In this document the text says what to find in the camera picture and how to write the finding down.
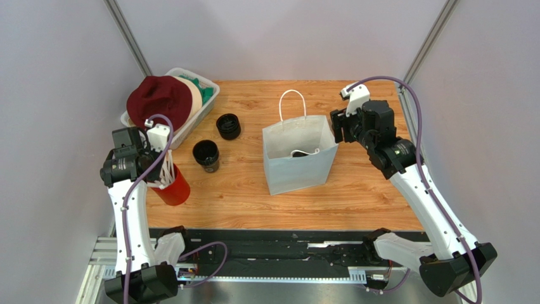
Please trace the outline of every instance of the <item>wooden table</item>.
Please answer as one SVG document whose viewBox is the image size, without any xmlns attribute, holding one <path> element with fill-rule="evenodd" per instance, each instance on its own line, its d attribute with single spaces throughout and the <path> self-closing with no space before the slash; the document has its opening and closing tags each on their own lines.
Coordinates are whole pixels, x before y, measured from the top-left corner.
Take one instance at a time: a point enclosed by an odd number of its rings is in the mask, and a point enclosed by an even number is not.
<svg viewBox="0 0 540 304">
<path fill-rule="evenodd" d="M 188 200 L 168 206 L 151 190 L 147 210 L 150 227 L 223 229 L 422 230 L 397 189 L 375 169 L 365 149 L 341 143 L 325 185 L 270 196 L 262 162 L 262 128 L 280 120 L 278 102 L 287 89 L 300 91 L 308 115 L 326 115 L 347 106 L 338 95 L 352 81 L 219 81 L 215 108 L 174 150 L 175 164 L 191 186 Z M 405 120 L 391 82 L 369 82 L 372 99 L 387 100 L 395 111 L 398 136 L 408 138 Z M 283 99 L 283 118 L 303 115 L 297 94 Z M 236 114 L 242 133 L 222 139 L 215 121 Z M 203 171 L 191 150 L 202 139 L 217 143 L 221 167 Z"/>
</svg>

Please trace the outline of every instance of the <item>maroon hat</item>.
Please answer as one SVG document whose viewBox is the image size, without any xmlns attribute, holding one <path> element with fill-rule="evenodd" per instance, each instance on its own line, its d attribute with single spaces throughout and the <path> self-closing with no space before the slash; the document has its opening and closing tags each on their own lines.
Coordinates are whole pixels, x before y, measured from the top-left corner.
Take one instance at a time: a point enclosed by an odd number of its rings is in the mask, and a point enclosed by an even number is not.
<svg viewBox="0 0 540 304">
<path fill-rule="evenodd" d="M 180 129 L 190 116 L 193 96 L 190 88 L 171 76 L 147 76 L 127 98 L 127 113 L 133 123 L 145 127 L 145 120 L 154 114 L 170 119 L 174 130 Z M 155 124 L 167 125 L 161 118 Z"/>
</svg>

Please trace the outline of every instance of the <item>paper bag handle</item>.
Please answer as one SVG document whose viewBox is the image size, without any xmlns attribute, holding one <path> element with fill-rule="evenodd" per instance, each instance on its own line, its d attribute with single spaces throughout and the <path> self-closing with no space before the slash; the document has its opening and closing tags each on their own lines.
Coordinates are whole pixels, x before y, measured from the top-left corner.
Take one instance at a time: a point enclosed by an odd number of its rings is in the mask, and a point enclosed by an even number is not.
<svg viewBox="0 0 540 304">
<path fill-rule="evenodd" d="M 280 119 L 281 119 L 281 121 L 283 121 L 283 115 L 281 114 L 281 101 L 283 100 L 283 96 L 285 96 L 285 95 L 286 95 L 287 93 L 289 93 L 289 92 L 296 92 L 296 93 L 298 93 L 298 95 L 300 95 L 300 97 L 302 98 L 302 102 L 304 103 L 304 117 L 306 117 L 306 116 L 307 116 L 307 112 L 306 112 L 306 110 L 305 110 L 305 99 L 304 99 L 304 96 L 303 96 L 300 92 L 298 92 L 298 91 L 296 91 L 296 90 L 287 90 L 287 91 L 283 92 L 283 94 L 281 95 L 281 98 L 280 98 Z"/>
</svg>

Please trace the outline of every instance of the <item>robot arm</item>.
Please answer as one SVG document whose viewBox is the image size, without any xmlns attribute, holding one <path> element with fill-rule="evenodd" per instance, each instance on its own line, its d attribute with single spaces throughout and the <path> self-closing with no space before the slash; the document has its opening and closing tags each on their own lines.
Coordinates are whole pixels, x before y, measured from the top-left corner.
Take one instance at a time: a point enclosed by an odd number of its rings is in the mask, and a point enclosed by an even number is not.
<svg viewBox="0 0 540 304">
<path fill-rule="evenodd" d="M 392 260 L 419 273 L 427 287 L 437 296 L 472 282 L 473 272 L 466 249 L 425 189 L 416 164 L 414 144 L 396 136 L 394 111 L 386 101 L 372 101 L 365 85 L 348 92 L 341 91 L 349 105 L 330 113 L 336 143 L 358 142 L 368 152 L 371 163 L 405 197 L 424 227 L 431 246 L 424 246 L 379 229 L 364 239 L 366 259 L 371 263 Z M 497 253 L 491 243 L 480 244 L 452 212 L 427 167 L 422 170 L 445 211 L 459 227 L 478 265 L 480 274 L 491 265 Z"/>
<path fill-rule="evenodd" d="M 145 142 L 141 140 L 141 132 L 145 136 Z M 146 217 L 146 182 L 159 178 L 162 161 L 133 189 L 127 211 L 122 207 L 130 187 L 165 148 L 169 133 L 170 128 L 161 124 L 156 124 L 148 132 L 137 127 L 113 131 L 115 149 L 109 152 L 100 170 L 101 179 L 108 187 L 117 229 L 117 276 L 105 281 L 105 292 L 116 303 L 123 303 L 126 276 L 130 276 L 130 303 L 154 303 L 173 297 L 178 292 L 174 266 L 185 249 L 182 234 L 173 232 L 164 235 L 158 240 L 154 251 L 150 244 Z M 124 211 L 127 214 L 127 224 L 122 218 Z M 130 273 L 126 273 L 126 227 L 131 244 Z"/>
</svg>

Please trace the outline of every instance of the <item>gray wall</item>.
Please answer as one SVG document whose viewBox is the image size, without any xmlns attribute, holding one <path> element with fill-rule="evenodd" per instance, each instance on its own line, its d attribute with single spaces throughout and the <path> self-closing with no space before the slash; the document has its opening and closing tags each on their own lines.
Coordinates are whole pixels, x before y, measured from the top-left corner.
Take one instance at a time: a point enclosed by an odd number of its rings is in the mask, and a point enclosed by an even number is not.
<svg viewBox="0 0 540 304">
<path fill-rule="evenodd" d="M 445 0 L 118 0 L 152 72 L 403 77 Z"/>
<path fill-rule="evenodd" d="M 540 3 L 461 1 L 412 85 L 449 204 L 499 253 L 487 303 L 538 303 Z"/>
<path fill-rule="evenodd" d="M 0 2 L 0 303 L 73 303 L 112 209 L 99 169 L 142 74 L 103 1 Z"/>
</svg>

